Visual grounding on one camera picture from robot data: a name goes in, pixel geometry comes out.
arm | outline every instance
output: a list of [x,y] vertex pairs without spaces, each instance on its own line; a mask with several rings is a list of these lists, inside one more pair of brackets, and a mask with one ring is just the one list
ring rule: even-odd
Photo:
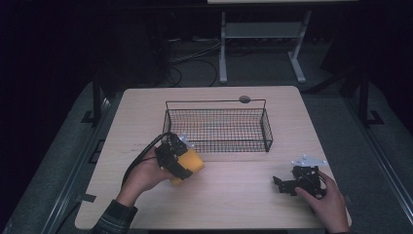
[[300,187],[295,191],[310,204],[329,233],[350,233],[343,195],[332,178],[320,171],[319,175],[324,179],[327,190],[322,199],[313,197]]
[[137,212],[134,206],[137,198],[168,178],[173,178],[173,175],[158,166],[153,147],[133,168],[116,200],[111,202],[90,233],[127,233]]

dark background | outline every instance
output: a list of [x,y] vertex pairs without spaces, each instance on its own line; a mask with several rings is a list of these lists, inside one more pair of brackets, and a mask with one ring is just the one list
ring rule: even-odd
[[[153,87],[168,70],[164,39],[219,36],[216,11],[154,14],[124,11],[131,1],[109,1],[123,7],[113,11],[97,2],[0,2],[0,229],[76,97],[96,74],[108,96],[129,87]],[[152,1],[132,2],[153,6]],[[363,67],[413,133],[411,9],[409,1],[399,0],[352,7],[340,15],[315,11],[306,40],[331,40],[337,34],[324,68],[338,73],[354,63]]]

metal mesh basket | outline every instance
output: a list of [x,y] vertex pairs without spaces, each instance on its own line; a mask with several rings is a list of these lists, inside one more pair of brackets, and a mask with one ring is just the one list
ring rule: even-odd
[[[260,107],[251,107],[253,102],[260,102]],[[241,104],[238,100],[167,101],[163,132],[185,134],[198,152],[268,152],[273,136],[265,102],[265,99]]]

finger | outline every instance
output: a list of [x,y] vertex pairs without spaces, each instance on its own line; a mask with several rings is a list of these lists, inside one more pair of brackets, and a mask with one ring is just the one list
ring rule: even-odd
[[337,187],[336,182],[330,176],[326,175],[322,171],[319,171],[319,176],[324,179],[325,186],[328,187]]
[[295,188],[295,192],[300,195],[301,197],[304,198],[304,200],[307,201],[307,203],[310,204],[310,206],[314,207],[316,203],[319,201],[315,197],[313,197],[310,193],[308,193],[306,190],[300,187]]

table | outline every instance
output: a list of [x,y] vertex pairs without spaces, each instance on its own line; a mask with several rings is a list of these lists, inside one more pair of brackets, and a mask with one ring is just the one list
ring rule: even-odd
[[[343,2],[357,0],[208,0],[209,4],[242,4],[242,3],[318,3]],[[304,36],[310,21],[312,11],[308,10],[300,21],[289,22],[227,22],[225,12],[222,12],[221,46],[219,54],[219,82],[228,81],[225,59],[225,45],[228,38],[295,38],[297,40],[293,50],[288,52],[295,76],[299,83],[306,83],[303,70],[298,62],[298,54],[303,44]]]
[[[96,164],[75,224],[94,226],[120,190],[137,154],[162,132],[167,100],[267,100],[273,133],[268,153],[200,153],[206,167],[172,186],[168,180],[135,204],[138,229],[300,229],[321,228],[300,197],[281,194],[272,176],[292,179],[291,160],[311,155],[326,160],[317,133],[295,87],[217,87],[126,90]],[[328,166],[320,168],[333,177]]]

